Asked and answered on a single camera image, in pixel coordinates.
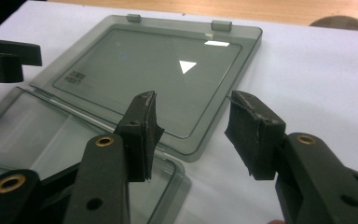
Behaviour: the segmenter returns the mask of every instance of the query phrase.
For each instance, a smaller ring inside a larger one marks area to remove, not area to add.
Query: brass insert
[[[313,145],[316,143],[316,139],[314,137],[305,135],[305,134],[299,135],[297,137],[297,140],[298,140],[298,142],[305,144],[305,145]]]
[[[109,137],[109,136],[104,136],[99,138],[96,142],[95,145],[97,145],[97,147],[107,147],[113,144],[115,140],[113,139],[113,137]]]
[[[0,180],[0,193],[8,193],[25,183],[25,175],[15,174]]]

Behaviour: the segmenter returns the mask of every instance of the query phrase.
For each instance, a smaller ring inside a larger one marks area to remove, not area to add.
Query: white table
[[[358,32],[259,21],[29,1],[0,26],[0,39],[41,46],[43,66],[24,66],[26,86],[104,17],[140,14],[184,21],[258,26],[263,40],[238,90],[287,123],[287,133],[322,138],[358,171]],[[0,84],[0,100],[19,84]],[[258,182],[224,136],[228,108],[200,160],[185,163],[192,188],[175,223],[264,224],[282,219],[273,181]]]

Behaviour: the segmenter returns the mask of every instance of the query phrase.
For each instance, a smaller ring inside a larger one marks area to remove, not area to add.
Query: white triangle
[[[188,70],[190,70],[194,65],[197,63],[186,62],[186,61],[179,61],[180,67],[182,68],[182,73],[185,74]]]

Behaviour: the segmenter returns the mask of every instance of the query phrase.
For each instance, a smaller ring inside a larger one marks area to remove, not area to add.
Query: plastic case
[[[131,99],[155,91],[158,144],[152,180],[130,183],[133,223],[170,223],[225,99],[256,53],[262,31],[231,22],[109,16],[0,104],[0,173],[41,179],[81,161],[88,140],[112,132]]]

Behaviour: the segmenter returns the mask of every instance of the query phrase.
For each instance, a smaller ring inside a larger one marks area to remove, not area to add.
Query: table surface
[[[41,46],[43,66],[23,66],[25,81],[0,84],[0,101],[70,48],[104,17],[140,14],[183,21],[228,18],[29,1],[0,26],[0,39]],[[238,87],[287,123],[287,133],[322,138],[358,171],[358,32],[230,19],[263,29],[260,49]],[[201,158],[183,162],[192,187],[175,223],[264,224],[282,218],[273,181],[254,181],[224,136],[228,108]]]
[[[358,19],[358,0],[49,0],[86,6],[177,12],[310,25],[320,18],[344,15]]]

